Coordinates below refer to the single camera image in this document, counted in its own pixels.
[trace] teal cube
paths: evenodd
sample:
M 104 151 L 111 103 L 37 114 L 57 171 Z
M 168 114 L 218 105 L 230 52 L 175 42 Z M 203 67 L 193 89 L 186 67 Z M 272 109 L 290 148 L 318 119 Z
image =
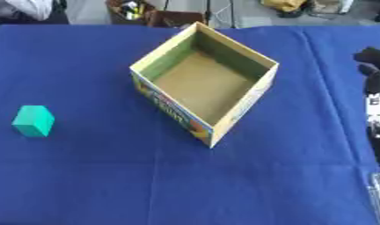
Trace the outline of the teal cube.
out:
M 12 125 L 24 136 L 47 137 L 55 117 L 43 105 L 23 105 Z

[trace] gray floor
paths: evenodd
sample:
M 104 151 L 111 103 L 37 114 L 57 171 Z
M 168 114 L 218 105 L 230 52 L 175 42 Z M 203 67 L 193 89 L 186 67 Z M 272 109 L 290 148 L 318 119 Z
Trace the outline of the gray floor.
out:
M 164 7 L 165 0 L 149 0 L 158 9 Z M 170 11 L 205 11 L 206 0 L 170 0 Z M 237 27 L 261 25 L 377 25 L 372 21 L 380 8 L 378 1 L 355 0 L 350 12 L 332 18 L 316 18 L 302 15 L 300 18 L 278 18 L 274 10 L 261 5 L 258 0 L 234 0 Z M 105 0 L 68 0 L 69 19 L 72 24 L 109 24 Z M 218 12 L 228 6 L 229 0 L 211 0 L 212 11 Z M 230 27 L 230 10 L 214 16 L 211 26 Z

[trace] open box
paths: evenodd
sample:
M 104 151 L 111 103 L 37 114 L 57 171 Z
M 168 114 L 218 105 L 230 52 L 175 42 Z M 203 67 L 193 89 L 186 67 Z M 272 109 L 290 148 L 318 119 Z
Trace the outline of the open box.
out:
M 213 148 L 270 87 L 278 66 L 195 23 L 130 69 L 141 93 Z

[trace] table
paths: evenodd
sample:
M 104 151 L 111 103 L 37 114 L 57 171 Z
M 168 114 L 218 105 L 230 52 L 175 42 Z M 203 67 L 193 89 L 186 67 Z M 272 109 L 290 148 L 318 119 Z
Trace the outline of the table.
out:
M 351 54 L 380 48 L 380 26 L 222 30 L 281 66 L 213 150 L 129 75 L 178 31 L 0 27 L 0 224 L 376 224 Z M 21 105 L 56 117 L 48 138 L 11 127 Z

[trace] bag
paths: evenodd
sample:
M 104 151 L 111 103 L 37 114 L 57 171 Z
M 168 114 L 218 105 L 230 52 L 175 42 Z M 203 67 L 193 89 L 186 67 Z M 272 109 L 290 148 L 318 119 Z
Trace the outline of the bag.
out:
M 261 0 L 265 6 L 286 12 L 298 10 L 305 2 L 306 0 Z

